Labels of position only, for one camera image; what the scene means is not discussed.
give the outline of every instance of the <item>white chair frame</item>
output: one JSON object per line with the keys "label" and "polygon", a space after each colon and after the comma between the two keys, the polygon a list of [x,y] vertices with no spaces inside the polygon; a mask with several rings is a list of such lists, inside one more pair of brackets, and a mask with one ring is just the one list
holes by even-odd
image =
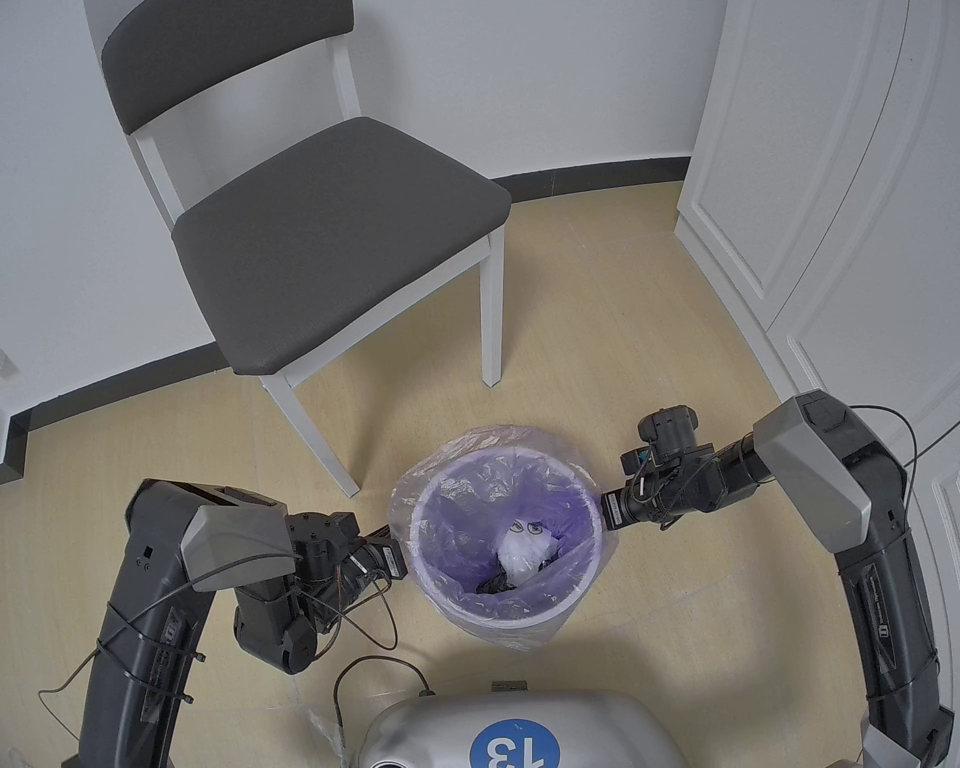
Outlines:
{"label": "white chair frame", "polygon": [[[337,99],[343,119],[360,115],[356,85],[347,52],[345,36],[324,41],[337,86]],[[167,227],[183,213],[183,203],[170,179],[170,174],[156,147],[148,123],[128,136],[131,151],[144,181],[150,188],[157,208]],[[297,398],[294,388],[332,360],[335,360],[361,339],[384,323],[436,291],[442,285],[471,267],[480,267],[480,345],[484,382],[492,387],[500,380],[500,356],[503,335],[503,229],[490,234],[448,258],[439,267],[401,288],[373,309],[361,315],[346,328],[334,334],[315,349],[294,360],[272,375],[260,376],[263,388],[270,393],[283,415],[310,447],[347,496],[360,488],[327,444],[317,425],[310,419]]]}

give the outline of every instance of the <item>white chair leg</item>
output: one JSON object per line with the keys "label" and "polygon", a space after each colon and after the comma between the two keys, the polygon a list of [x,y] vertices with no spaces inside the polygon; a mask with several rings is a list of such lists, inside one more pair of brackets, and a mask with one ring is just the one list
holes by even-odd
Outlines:
{"label": "white chair leg", "polygon": [[353,478],[350,477],[349,472],[347,472],[346,468],[340,463],[340,459],[338,459],[336,454],[330,449],[330,446],[326,444],[324,436],[320,434],[317,425],[303,409],[303,405],[297,399],[297,395],[287,382],[286,377],[282,373],[276,373],[272,376],[260,376],[260,382],[263,384],[263,388],[269,392],[271,397],[276,401],[280,410],[283,411],[283,415],[293,424],[294,429],[297,430],[298,434],[303,438],[303,441],[310,447],[310,450],[313,451],[313,455],[324,465],[326,471],[330,473],[330,476],[336,481],[337,485],[340,486],[340,489],[347,496],[355,495],[360,490],[360,487],[353,482]]}
{"label": "white chair leg", "polygon": [[480,262],[480,345],[483,380],[492,387],[500,380],[503,349],[503,227],[487,237],[490,255]]}

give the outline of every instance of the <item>chair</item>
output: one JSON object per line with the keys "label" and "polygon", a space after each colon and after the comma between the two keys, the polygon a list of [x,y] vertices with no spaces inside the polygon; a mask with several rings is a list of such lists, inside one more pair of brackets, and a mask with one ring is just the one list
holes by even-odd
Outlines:
{"label": "chair", "polygon": [[[103,29],[104,13],[115,17],[124,3],[125,15]],[[260,377],[347,496],[359,488],[297,399],[302,381],[475,265],[483,380],[491,387],[500,380],[510,195],[360,116],[344,37],[353,29],[351,0],[85,5],[95,45],[98,25],[108,32],[99,54],[110,100],[214,338],[236,373]],[[331,60],[343,121],[184,210],[151,121],[318,40]]]}

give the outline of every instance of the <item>chair seat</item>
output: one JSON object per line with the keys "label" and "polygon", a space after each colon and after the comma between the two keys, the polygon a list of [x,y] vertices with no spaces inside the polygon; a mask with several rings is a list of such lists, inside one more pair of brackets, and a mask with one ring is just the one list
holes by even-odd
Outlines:
{"label": "chair seat", "polygon": [[237,373],[276,373],[500,227],[510,194],[368,117],[303,139],[185,211],[173,241]]}

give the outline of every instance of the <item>chair backrest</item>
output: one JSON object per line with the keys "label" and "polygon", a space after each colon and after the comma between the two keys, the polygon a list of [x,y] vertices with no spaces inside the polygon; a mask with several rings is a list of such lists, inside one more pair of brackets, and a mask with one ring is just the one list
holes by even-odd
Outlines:
{"label": "chair backrest", "polygon": [[191,96],[327,41],[344,118],[360,114],[347,47],[352,0],[84,0],[113,108],[167,226],[183,206],[148,124]]}

